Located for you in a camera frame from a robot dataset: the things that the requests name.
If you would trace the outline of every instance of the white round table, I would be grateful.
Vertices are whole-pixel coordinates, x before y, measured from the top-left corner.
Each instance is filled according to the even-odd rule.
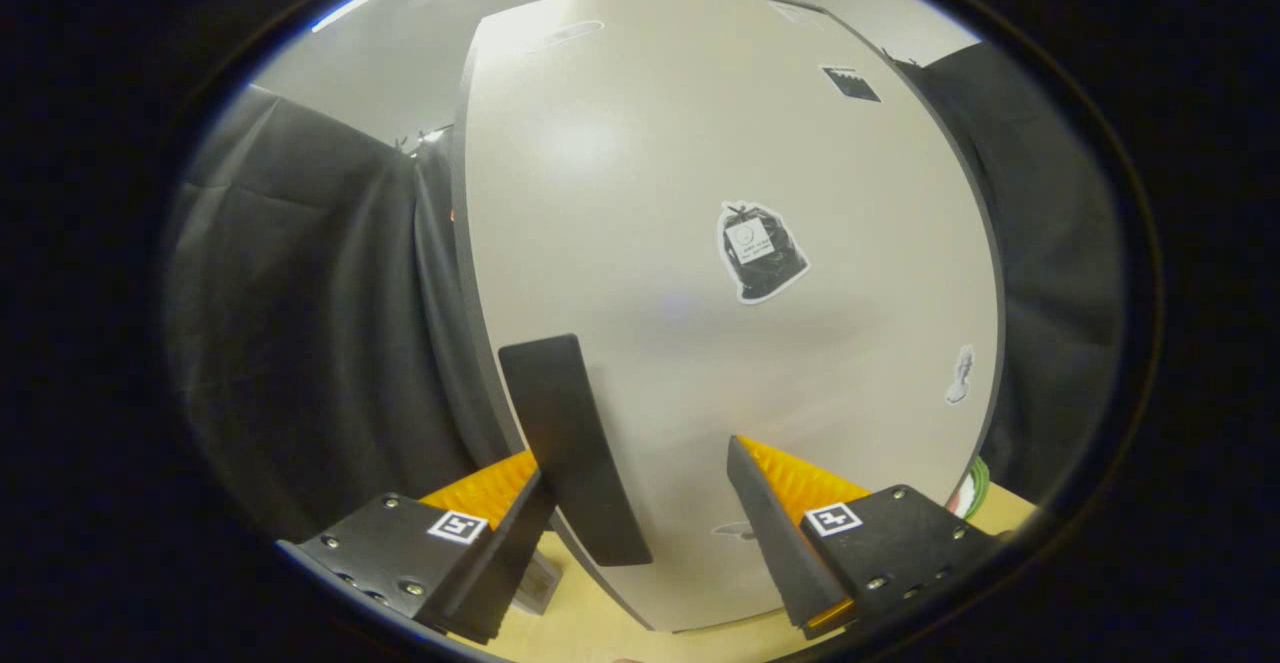
[[[654,555],[595,576],[641,622],[781,607],[756,544],[713,534],[745,521],[730,435],[872,490],[956,489],[998,380],[996,250],[948,136],[840,20],[768,0],[513,8],[476,31],[456,134],[476,339],[494,357],[581,340]],[[744,303],[726,202],[781,218],[803,275]]]

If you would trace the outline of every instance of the black fabric curtain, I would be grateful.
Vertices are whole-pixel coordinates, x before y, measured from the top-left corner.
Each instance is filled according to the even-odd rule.
[[[471,353],[452,348],[448,168],[434,152],[421,164],[247,88],[180,184],[174,384],[220,480],[273,536],[310,538],[379,493],[425,495],[500,457],[454,413],[481,393],[449,390]]]
[[[453,188],[448,160],[452,142],[453,127],[447,127],[439,140],[421,145],[417,151],[413,243],[431,347],[449,408],[471,457],[480,466],[488,466],[516,451],[503,439],[481,378],[480,356],[492,353],[475,348],[467,328],[453,237]]]
[[[1124,324],[1111,184],[1069,122],[992,44],[899,63],[942,116],[987,201],[1005,275],[1005,367],[982,458],[1043,503],[1110,403]]]

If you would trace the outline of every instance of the gray wall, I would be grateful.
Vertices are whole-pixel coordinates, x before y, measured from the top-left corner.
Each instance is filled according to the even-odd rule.
[[[845,20],[890,56],[927,67],[968,49],[978,37],[924,0],[796,0],[813,3]]]
[[[371,0],[302,33],[255,81],[392,143],[453,122],[480,19],[539,0]]]

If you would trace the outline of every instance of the black trash bag sticker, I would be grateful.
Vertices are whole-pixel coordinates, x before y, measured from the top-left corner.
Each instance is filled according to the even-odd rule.
[[[741,303],[762,303],[809,270],[809,259],[782,216],[762,204],[723,204],[718,233],[721,259],[737,283]]]
[[[836,83],[836,88],[841,93],[849,95],[850,99],[881,102],[879,95],[872,90],[872,86],[858,70],[850,69],[850,67],[822,67],[822,70],[826,72],[832,83]]]

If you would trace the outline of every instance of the yellow foam padding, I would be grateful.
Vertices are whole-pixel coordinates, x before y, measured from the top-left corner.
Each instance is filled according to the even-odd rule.
[[[787,512],[791,522],[800,527],[805,511],[831,506],[832,503],[845,503],[855,500],[872,491],[864,486],[854,485],[850,481],[824,471],[814,463],[797,458],[785,451],[778,451],[773,445],[765,445],[759,440],[737,436],[746,447],[748,453],[754,458],[755,465],[764,472],[765,480],[773,488],[774,495],[782,503],[782,509]],[[805,626],[815,627],[827,621],[845,614],[854,607],[850,599],[841,600],[829,609],[810,618]]]
[[[497,530],[536,470],[532,452],[525,451],[453,481],[421,500],[436,508],[488,518],[489,527]]]

